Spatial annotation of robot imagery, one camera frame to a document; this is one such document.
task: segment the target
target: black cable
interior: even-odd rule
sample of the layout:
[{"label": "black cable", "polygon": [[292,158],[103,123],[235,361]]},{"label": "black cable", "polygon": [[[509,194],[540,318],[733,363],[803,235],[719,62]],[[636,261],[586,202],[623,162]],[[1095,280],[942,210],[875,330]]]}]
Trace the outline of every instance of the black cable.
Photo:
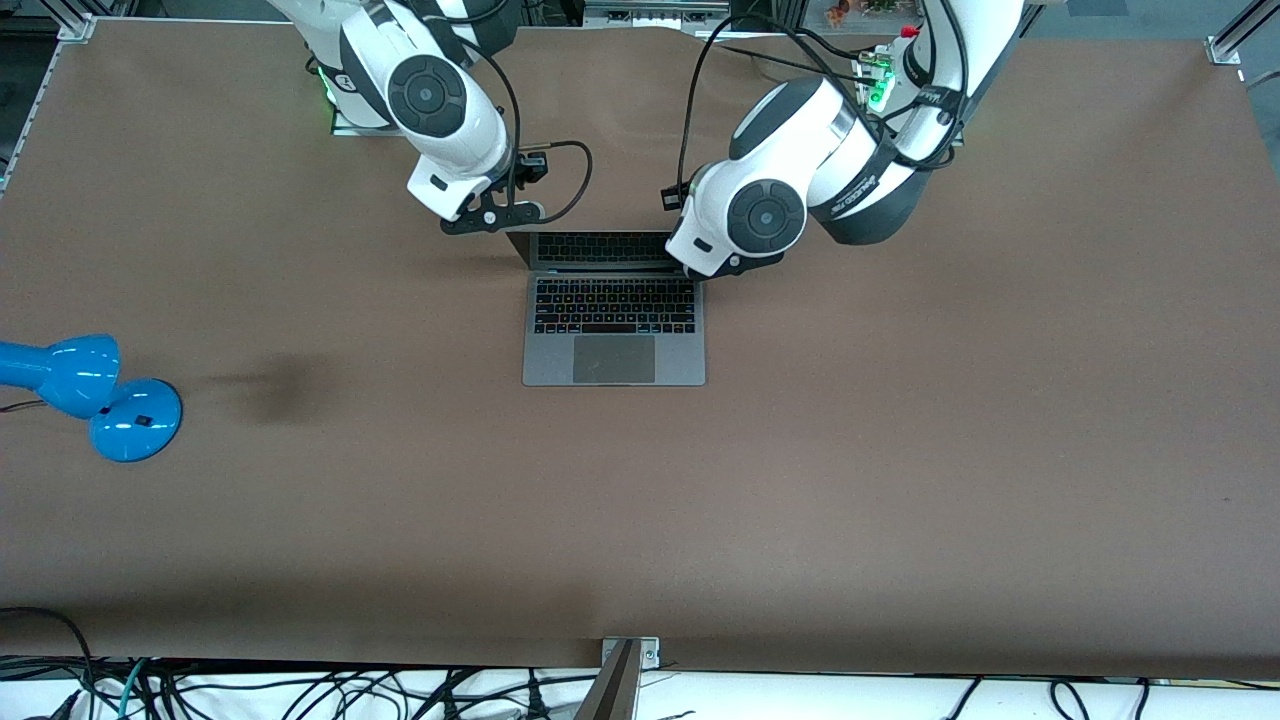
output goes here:
[{"label": "black cable", "polygon": [[568,201],[568,205],[564,205],[564,208],[561,209],[559,213],[556,213],[553,215],[548,215],[545,218],[539,219],[538,223],[536,223],[539,225],[545,225],[547,223],[554,223],[556,220],[558,220],[558,219],[563,218],[564,215],[567,215],[568,211],[572,210],[575,205],[577,205],[577,201],[581,200],[582,195],[586,192],[586,186],[589,186],[591,183],[591,168],[593,168],[593,164],[594,164],[594,160],[591,159],[591,149],[588,147],[586,143],[582,142],[582,141],[579,141],[579,140],[558,140],[556,142],[547,142],[544,145],[547,147],[568,147],[568,146],[573,146],[573,147],[581,149],[582,150],[582,155],[586,156],[586,172],[582,173],[582,183],[577,186],[577,192],[573,195],[573,199]]},{"label": "black cable", "polygon": [[1133,720],[1142,720],[1142,714],[1147,710],[1147,697],[1151,694],[1151,680],[1140,678],[1138,682],[1142,684],[1142,694],[1138,696],[1138,707],[1133,711]]},{"label": "black cable", "polygon": [[58,612],[56,610],[49,610],[47,607],[29,607],[29,606],[0,607],[0,615],[8,615],[8,614],[26,614],[26,615],[40,615],[42,618],[51,618],[54,620],[58,620],[63,625],[67,625],[67,629],[69,629],[72,634],[76,635],[76,644],[79,646],[81,657],[84,660],[84,678],[82,679],[81,684],[88,685],[90,691],[87,716],[96,717],[95,715],[96,708],[93,706],[93,702],[97,696],[96,691],[93,689],[95,685],[93,659],[91,657],[92,653],[88,651],[88,641],[84,639],[84,633],[81,633],[79,626],[76,623],[73,623],[70,618],[63,615],[61,612]]},{"label": "black cable", "polygon": [[[809,70],[810,73],[824,74],[822,70],[813,65],[805,65],[804,63],[796,63],[792,60],[783,60],[782,58],[774,58],[773,55],[765,55],[764,53],[756,53],[754,50],[744,50],[742,47],[730,47],[727,45],[721,45],[721,50],[728,50],[730,53],[737,53],[739,55],[746,55],[748,58],[759,58],[762,60],[768,60],[771,63],[777,63],[780,65],[787,65],[790,68],[796,68],[800,70]],[[844,73],[832,73],[840,79],[846,79],[849,82],[856,82],[859,85],[876,85],[876,81],[869,77],[854,77]]]},{"label": "black cable", "polygon": [[964,706],[969,703],[969,697],[973,696],[973,691],[978,689],[979,683],[982,683],[982,675],[974,676],[973,682],[969,683],[969,687],[964,689],[964,693],[960,696],[956,706],[951,710],[951,714],[942,720],[956,720],[960,717],[960,714],[964,712]]},{"label": "black cable", "polygon": [[[791,38],[791,41],[795,42],[796,46],[800,47],[800,50],[805,55],[808,55],[809,59],[813,60],[815,65],[818,65],[818,68],[822,69],[823,74],[831,78],[831,83],[836,87],[836,91],[840,92],[840,96],[845,100],[845,104],[849,105],[849,109],[854,113],[854,115],[858,117],[859,122],[863,123],[863,126],[867,128],[867,132],[872,133],[873,140],[879,142],[879,138],[874,137],[876,135],[874,131],[878,126],[872,123],[870,117],[868,117],[867,114],[867,110],[858,104],[858,101],[854,99],[852,95],[850,95],[849,88],[837,82],[838,78],[836,77],[836,72],[831,69],[831,65],[828,65],[827,61],[823,60],[820,55],[818,55],[803,40],[800,40],[800,33],[797,31],[794,31],[778,23],[773,18],[765,15],[756,15],[756,14],[730,15],[723,20],[721,20],[721,23],[716,26],[716,29],[713,29],[712,33],[707,37],[707,42],[703,45],[701,53],[698,54],[698,63],[694,65],[694,76],[689,81],[689,99],[685,104],[685,128],[680,138],[680,159],[676,161],[676,192],[681,193],[681,199],[684,199],[684,193],[680,188],[685,183],[685,154],[689,151],[689,127],[692,120],[694,96],[698,91],[698,77],[701,74],[703,63],[707,61],[707,55],[710,53],[712,46],[716,45],[716,38],[719,37],[719,33],[723,32],[731,23],[740,22],[744,19],[760,20],[773,27],[778,32],[782,32],[788,38]],[[815,33],[812,33],[812,31],[809,31],[806,35],[815,35]]]},{"label": "black cable", "polygon": [[[337,674],[333,674],[333,676],[334,676],[334,684],[333,684],[333,687],[332,687],[332,688],[329,688],[328,691],[325,691],[325,692],[320,693],[320,697],[317,697],[317,698],[315,698],[314,701],[311,701],[311,705],[308,705],[308,706],[307,706],[307,707],[306,707],[306,708],[305,708],[305,710],[303,710],[303,711],[302,711],[301,714],[298,714],[298,719],[300,719],[300,720],[301,720],[302,717],[306,717],[308,712],[311,712],[312,710],[315,710],[315,708],[316,708],[316,706],[317,706],[317,705],[320,705],[320,702],[321,702],[321,701],[323,701],[324,698],[326,698],[326,697],[332,696],[332,694],[333,694],[333,693],[335,693],[335,692],[339,692],[339,691],[342,689],[342,685],[344,685],[346,683],[349,683],[351,680],[355,680],[355,679],[356,679],[356,678],[358,678],[360,675],[357,674],[357,675],[352,675],[352,676],[349,676],[349,678],[343,678],[343,679],[338,679],[338,678],[337,678]],[[289,708],[284,711],[284,715],[282,716],[282,720],[288,720],[288,717],[289,717],[289,712],[292,712],[292,711],[293,711],[293,708],[294,708],[294,707],[297,706],[297,702],[298,702],[298,701],[301,701],[301,700],[302,700],[303,697],[306,697],[306,696],[307,696],[307,694],[310,694],[310,693],[311,693],[311,691],[310,691],[310,689],[308,689],[307,692],[302,693],[302,696],[301,696],[301,697],[298,697],[298,700],[297,700],[297,701],[294,701],[294,705],[291,705],[291,706],[289,706]]]},{"label": "black cable", "polygon": [[466,18],[451,18],[448,15],[422,15],[422,19],[425,20],[429,18],[440,18],[444,22],[449,23],[451,26],[468,26],[474,23],[483,23],[484,20],[488,20],[489,18],[500,13],[502,9],[507,6],[507,3],[508,0],[498,0],[497,3],[494,3],[493,8],[489,8],[488,10],[480,13],[479,15],[468,15]]},{"label": "black cable", "polygon": [[1222,682],[1230,685],[1240,685],[1242,688],[1249,688],[1252,691],[1280,691],[1280,688],[1275,685],[1260,685],[1257,683],[1247,683],[1244,680],[1222,680]]},{"label": "black cable", "polygon": [[[596,678],[596,675],[570,675],[570,676],[566,676],[566,678],[544,678],[544,679],[538,680],[538,685],[539,687],[547,687],[547,685],[558,685],[558,684],[562,684],[562,683],[586,683],[586,682],[594,680],[595,678]],[[502,691],[494,691],[494,692],[492,692],[489,694],[480,696],[480,697],[477,697],[477,698],[471,700],[470,702],[467,702],[466,707],[458,710],[457,715],[445,716],[444,720],[458,720],[458,717],[461,717],[461,715],[463,712],[466,712],[467,710],[471,710],[472,707],[475,707],[475,706],[477,706],[480,703],[484,703],[484,702],[493,702],[493,701],[498,701],[498,700],[507,700],[507,701],[509,701],[511,698],[507,697],[507,696],[509,696],[511,693],[516,693],[516,692],[520,692],[520,691],[529,689],[530,687],[531,687],[530,683],[525,683],[524,685],[515,685],[515,687],[511,687],[511,688],[506,688],[506,689],[502,689]]]},{"label": "black cable", "polygon": [[29,407],[41,407],[49,405],[44,400],[24,400],[22,402],[14,402],[13,405],[5,405],[0,407],[0,413],[17,413],[18,410],[27,410]]},{"label": "black cable", "polygon": [[[1075,706],[1080,708],[1079,719],[1068,715],[1066,710],[1064,710],[1062,706],[1057,702],[1057,688],[1064,688],[1064,687],[1068,689],[1068,692],[1071,693],[1071,697],[1075,698]],[[1066,680],[1053,680],[1052,683],[1050,683],[1048,700],[1050,702],[1053,703],[1053,710],[1056,710],[1057,714],[1062,716],[1062,720],[1089,720],[1089,710],[1084,707],[1084,701],[1080,700],[1080,693],[1075,692],[1075,687],[1071,685],[1071,683],[1068,683]]]},{"label": "black cable", "polygon": [[[969,50],[964,40],[964,33],[960,29],[960,19],[956,18],[955,9],[951,6],[950,0],[942,0],[942,12],[947,15],[947,23],[951,26],[951,32],[956,36],[956,46],[960,54],[960,94],[961,96],[968,96],[969,92]],[[928,18],[928,12],[925,10],[925,20],[932,23],[932,18]],[[929,32],[929,42],[936,42],[936,32]],[[929,72],[937,74],[937,67],[931,67]],[[916,169],[916,170],[941,170],[955,160],[955,147],[952,143],[956,137],[960,136],[960,131],[964,128],[964,123],[960,118],[964,115],[964,104],[956,110],[954,118],[951,118],[951,127],[947,129],[947,135],[938,143],[938,147],[924,160],[914,160],[900,155],[899,164]]]},{"label": "black cable", "polygon": [[457,673],[457,675],[454,675],[453,671],[449,670],[449,674],[445,675],[444,682],[440,683],[440,685],[438,688],[435,688],[434,691],[431,691],[431,694],[428,697],[428,700],[425,702],[422,702],[421,706],[419,706],[417,711],[413,712],[413,715],[412,715],[412,717],[410,717],[410,720],[422,720],[422,716],[425,716],[428,712],[430,712],[431,708],[435,707],[440,702],[440,700],[444,697],[444,693],[452,692],[454,688],[457,688],[458,685],[461,685],[466,680],[468,680],[468,679],[471,679],[471,678],[474,678],[475,675],[479,675],[479,674],[480,674],[480,670],[476,669],[476,667],[467,667],[465,670],[460,670]]},{"label": "black cable", "polygon": [[520,158],[520,102],[516,100],[516,90],[511,86],[507,73],[502,72],[502,68],[494,61],[492,55],[480,50],[479,45],[465,37],[458,37],[458,42],[470,47],[485,63],[489,63],[493,72],[498,74],[498,79],[502,81],[503,87],[507,88],[507,97],[511,100],[511,152],[507,158],[507,206],[509,208],[516,204],[516,160]]},{"label": "black cable", "polygon": [[831,53],[837,58],[844,58],[845,60],[856,60],[859,54],[868,53],[876,49],[874,45],[868,45],[867,47],[859,47],[858,50],[841,50],[840,47],[836,47],[835,45],[827,42],[826,37],[818,35],[817,32],[806,27],[796,28],[796,33],[813,40],[819,46],[822,46],[822,49],[826,50],[827,53]]}]

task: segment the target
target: laptop trackpad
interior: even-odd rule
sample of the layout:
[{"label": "laptop trackpad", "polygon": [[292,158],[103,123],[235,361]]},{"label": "laptop trackpad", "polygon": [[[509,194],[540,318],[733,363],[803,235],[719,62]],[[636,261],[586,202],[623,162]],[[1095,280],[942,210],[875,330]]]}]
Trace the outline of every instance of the laptop trackpad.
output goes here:
[{"label": "laptop trackpad", "polygon": [[653,383],[657,380],[653,343],[652,336],[577,336],[573,338],[573,382]]}]

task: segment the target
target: lamp base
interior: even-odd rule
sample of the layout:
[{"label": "lamp base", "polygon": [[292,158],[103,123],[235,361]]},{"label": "lamp base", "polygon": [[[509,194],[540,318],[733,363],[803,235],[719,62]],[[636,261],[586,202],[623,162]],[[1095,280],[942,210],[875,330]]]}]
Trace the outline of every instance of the lamp base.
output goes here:
[{"label": "lamp base", "polygon": [[136,462],[164,450],[180,424],[182,398],[173,386],[152,378],[129,380],[88,419],[88,441],[108,460]]}]

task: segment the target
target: laptop keyboard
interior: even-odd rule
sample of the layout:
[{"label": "laptop keyboard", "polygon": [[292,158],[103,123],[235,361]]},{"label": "laptop keyboard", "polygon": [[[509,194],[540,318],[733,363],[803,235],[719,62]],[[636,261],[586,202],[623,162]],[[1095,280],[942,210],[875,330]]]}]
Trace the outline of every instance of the laptop keyboard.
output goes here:
[{"label": "laptop keyboard", "polygon": [[538,279],[534,333],[692,333],[692,281]]},{"label": "laptop keyboard", "polygon": [[664,246],[667,233],[572,232],[538,234],[543,263],[673,263]]}]

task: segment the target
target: laptop key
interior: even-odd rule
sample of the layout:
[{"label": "laptop key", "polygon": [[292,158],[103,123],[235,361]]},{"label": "laptop key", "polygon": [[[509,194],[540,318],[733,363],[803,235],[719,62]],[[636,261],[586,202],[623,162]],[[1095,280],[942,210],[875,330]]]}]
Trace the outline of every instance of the laptop key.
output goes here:
[{"label": "laptop key", "polygon": [[636,327],[632,323],[589,323],[582,325],[582,332],[634,334],[636,332]]}]

